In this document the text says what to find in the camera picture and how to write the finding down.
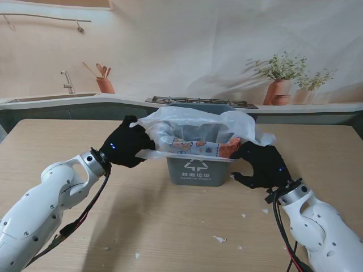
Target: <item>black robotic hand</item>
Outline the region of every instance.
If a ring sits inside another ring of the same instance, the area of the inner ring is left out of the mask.
[[[282,187],[291,180],[284,160],[275,146],[258,146],[252,142],[244,143],[240,149],[231,155],[231,159],[242,158],[251,163],[253,176],[232,173],[234,179],[251,189],[263,187]]]
[[[123,123],[108,136],[100,148],[101,157],[105,161],[131,168],[145,161],[135,157],[140,150],[155,150],[155,142],[150,140],[142,126],[130,127],[135,122],[136,116],[125,116]]]

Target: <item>recycling symbol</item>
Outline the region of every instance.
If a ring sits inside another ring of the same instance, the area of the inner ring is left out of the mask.
[[[187,168],[187,169],[191,169],[195,172],[195,169],[197,168],[197,172],[199,172],[200,170],[202,169],[208,169],[208,166],[202,161],[202,160],[199,160],[200,162],[202,162],[202,165],[203,167],[195,167],[195,166],[190,166],[190,165],[193,165],[193,161],[195,160],[191,160],[189,163],[187,163],[186,165],[184,165],[184,168]]]

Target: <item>wooden table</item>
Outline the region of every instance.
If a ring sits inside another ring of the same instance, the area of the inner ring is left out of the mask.
[[[0,144],[0,215],[40,182],[45,167],[91,146],[100,147],[118,124],[21,121]],[[303,177],[363,237],[363,141],[354,130],[320,125],[259,127],[275,133],[293,177]],[[252,172],[242,160],[232,167]],[[265,196],[265,190],[251,190],[231,178],[218,188],[174,185],[165,159],[133,169],[115,165],[85,224],[26,271],[285,271],[288,253]],[[66,211],[62,226],[77,218],[89,201]],[[282,217],[288,226],[288,218]],[[227,242],[220,244],[213,235]],[[297,254],[306,261],[300,246]]]

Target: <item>gray trash can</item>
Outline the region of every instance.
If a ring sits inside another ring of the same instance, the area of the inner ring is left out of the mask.
[[[208,113],[221,114],[234,111],[224,104],[172,103],[169,106],[193,108]],[[229,174],[229,162],[167,158],[171,182],[177,185],[221,186]]]

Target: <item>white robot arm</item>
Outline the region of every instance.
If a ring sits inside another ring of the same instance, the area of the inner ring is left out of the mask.
[[[0,272],[20,272],[60,226],[64,210],[84,200],[105,174],[95,154],[81,155],[47,167],[41,184],[30,189],[0,222]],[[87,172],[83,181],[73,165]]]
[[[362,240],[331,205],[300,182],[279,200],[290,218],[290,231],[306,248],[315,272],[363,271]]]

